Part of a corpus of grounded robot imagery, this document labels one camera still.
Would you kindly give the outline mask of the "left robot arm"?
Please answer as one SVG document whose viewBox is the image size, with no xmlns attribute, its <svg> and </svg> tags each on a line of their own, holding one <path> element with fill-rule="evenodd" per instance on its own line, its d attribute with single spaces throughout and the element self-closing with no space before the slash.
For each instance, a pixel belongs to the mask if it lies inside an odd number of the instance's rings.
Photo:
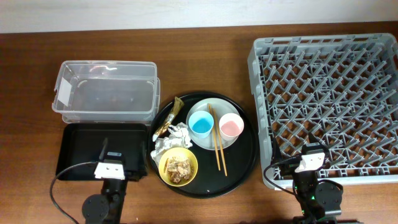
<svg viewBox="0 0 398 224">
<path fill-rule="evenodd" d="M 147 175 L 147 162 L 142 153 L 126 156 L 108 150 L 108 139 L 96 162 L 94 177 L 103 181 L 100 194 L 89 196 L 82 205 L 86 223 L 119 223 L 122 215 L 127 184 L 138 182 Z"/>
</svg>

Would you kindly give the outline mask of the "food scraps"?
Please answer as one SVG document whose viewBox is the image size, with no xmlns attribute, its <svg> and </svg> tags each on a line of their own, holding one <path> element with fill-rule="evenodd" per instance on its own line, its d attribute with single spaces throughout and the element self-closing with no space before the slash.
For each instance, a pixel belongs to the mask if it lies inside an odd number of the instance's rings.
<svg viewBox="0 0 398 224">
<path fill-rule="evenodd" d="M 194 169 L 187 157 L 170 157 L 166 160 L 164 171 L 173 184 L 181 184 L 191 179 Z"/>
</svg>

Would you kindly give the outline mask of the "blue cup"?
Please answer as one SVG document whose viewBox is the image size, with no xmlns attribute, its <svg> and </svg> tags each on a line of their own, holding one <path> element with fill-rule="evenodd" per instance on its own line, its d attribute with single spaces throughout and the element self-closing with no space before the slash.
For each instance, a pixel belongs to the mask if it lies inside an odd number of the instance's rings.
<svg viewBox="0 0 398 224">
<path fill-rule="evenodd" d="M 207 111 L 196 111 L 188 119 L 188 126 L 200 139 L 206 138 L 214 126 L 214 119 Z"/>
</svg>

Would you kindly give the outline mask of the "yellow bowl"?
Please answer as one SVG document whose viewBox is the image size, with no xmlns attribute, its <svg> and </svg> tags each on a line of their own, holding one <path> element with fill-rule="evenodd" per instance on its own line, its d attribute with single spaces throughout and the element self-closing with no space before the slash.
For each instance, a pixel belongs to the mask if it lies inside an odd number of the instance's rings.
<svg viewBox="0 0 398 224">
<path fill-rule="evenodd" d="M 164 171 L 166 160 L 170 157 L 187 157 L 191 160 L 191 164 L 193 166 L 194 172 L 193 172 L 193 175 L 190 180 L 188 180 L 186 182 L 182 182 L 181 184 L 171 183 L 167 173 Z M 158 165 L 158 171 L 159 171 L 159 175 L 160 175 L 161 179 L 163 181 L 165 181 L 168 185 L 173 186 L 173 187 L 182 187 L 184 185 L 189 184 L 195 178 L 195 176 L 198 172 L 198 161 L 192 151 L 182 148 L 182 147 L 175 147 L 175 148 L 169 149 L 161 157 L 159 165 Z"/>
</svg>

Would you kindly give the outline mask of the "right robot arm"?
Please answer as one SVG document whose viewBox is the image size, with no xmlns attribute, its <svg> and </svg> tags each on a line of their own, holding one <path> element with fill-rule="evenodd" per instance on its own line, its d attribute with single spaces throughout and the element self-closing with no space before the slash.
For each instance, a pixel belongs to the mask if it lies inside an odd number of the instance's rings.
<svg viewBox="0 0 398 224">
<path fill-rule="evenodd" d="M 294 217 L 293 222 L 336 223 L 336 216 L 341 215 L 343 186 L 318 179 L 317 172 L 325 165 L 328 149 L 312 133 L 308 139 L 299 155 L 280 166 L 282 175 L 292 176 L 293 195 L 302 209 L 302 216 Z"/>
</svg>

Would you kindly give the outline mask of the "white napkin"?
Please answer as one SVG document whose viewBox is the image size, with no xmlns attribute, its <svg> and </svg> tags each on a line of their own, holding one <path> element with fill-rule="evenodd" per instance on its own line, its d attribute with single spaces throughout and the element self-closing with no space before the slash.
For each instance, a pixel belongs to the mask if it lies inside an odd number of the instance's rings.
<svg viewBox="0 0 398 224">
<path fill-rule="evenodd" d="M 150 156 L 156 165 L 159 165 L 161 157 L 166 151 L 175 147 L 189 149 L 193 146 L 189 136 L 188 126 L 185 123 L 178 123 L 176 126 L 170 125 L 168 137 L 158 138 L 155 141 L 155 149 L 150 152 Z"/>
</svg>

